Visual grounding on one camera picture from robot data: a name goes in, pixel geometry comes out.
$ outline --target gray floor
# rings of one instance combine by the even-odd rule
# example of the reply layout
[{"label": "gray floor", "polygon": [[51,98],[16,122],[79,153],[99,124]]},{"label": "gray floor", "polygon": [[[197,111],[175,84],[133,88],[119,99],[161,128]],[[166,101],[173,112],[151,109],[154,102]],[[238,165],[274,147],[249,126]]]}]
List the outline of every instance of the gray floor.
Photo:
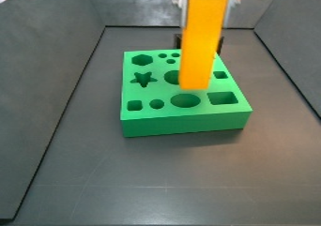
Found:
[{"label": "gray floor", "polygon": [[175,32],[107,29],[14,224],[321,223],[320,120],[253,31],[226,31],[222,51],[246,128],[123,138],[123,51]]}]

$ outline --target square hole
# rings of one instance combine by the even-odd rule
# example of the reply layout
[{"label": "square hole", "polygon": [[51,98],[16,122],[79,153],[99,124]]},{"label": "square hole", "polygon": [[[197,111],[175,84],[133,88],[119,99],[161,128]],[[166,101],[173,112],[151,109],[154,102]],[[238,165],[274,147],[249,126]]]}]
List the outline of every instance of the square hole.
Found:
[{"label": "square hole", "polygon": [[208,93],[208,97],[213,105],[238,103],[233,92]]},{"label": "square hole", "polygon": [[217,79],[228,79],[228,75],[226,75],[226,72],[225,71],[214,71],[214,76]]},{"label": "square hole", "polygon": [[127,103],[129,111],[141,111],[143,109],[143,103],[141,100],[133,100]]}]

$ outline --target star-shaped hole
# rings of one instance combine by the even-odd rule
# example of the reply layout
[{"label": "star-shaped hole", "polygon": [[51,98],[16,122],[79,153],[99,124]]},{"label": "star-shaped hole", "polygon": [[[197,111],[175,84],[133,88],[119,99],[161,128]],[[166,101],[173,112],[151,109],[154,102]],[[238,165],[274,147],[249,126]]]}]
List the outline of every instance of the star-shaped hole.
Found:
[{"label": "star-shaped hole", "polygon": [[147,87],[149,83],[157,82],[157,79],[151,77],[151,72],[147,73],[135,72],[134,75],[135,79],[131,80],[130,82],[139,83],[142,87]]}]

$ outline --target gray wall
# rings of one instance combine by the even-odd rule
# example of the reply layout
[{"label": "gray wall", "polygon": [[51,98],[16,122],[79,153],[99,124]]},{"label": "gray wall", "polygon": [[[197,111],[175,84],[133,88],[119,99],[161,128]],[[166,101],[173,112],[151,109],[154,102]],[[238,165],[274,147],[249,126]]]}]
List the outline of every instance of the gray wall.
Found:
[{"label": "gray wall", "polygon": [[[106,25],[178,26],[179,9],[171,0],[91,0]],[[242,0],[230,13],[230,28],[253,28],[272,0]]]},{"label": "gray wall", "polygon": [[254,29],[321,117],[321,0],[274,0]]},{"label": "gray wall", "polygon": [[103,29],[90,0],[0,5],[0,218],[15,216]]}]

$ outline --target hexagonal hole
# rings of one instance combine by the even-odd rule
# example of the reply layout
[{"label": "hexagonal hole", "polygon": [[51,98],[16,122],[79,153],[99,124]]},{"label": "hexagonal hole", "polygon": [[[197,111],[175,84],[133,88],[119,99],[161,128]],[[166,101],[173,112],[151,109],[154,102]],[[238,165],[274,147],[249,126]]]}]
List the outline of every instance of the hexagonal hole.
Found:
[{"label": "hexagonal hole", "polygon": [[139,55],[134,56],[134,58],[131,59],[131,62],[135,65],[146,66],[153,63],[153,57],[149,55],[145,55],[145,54],[139,54]]}]

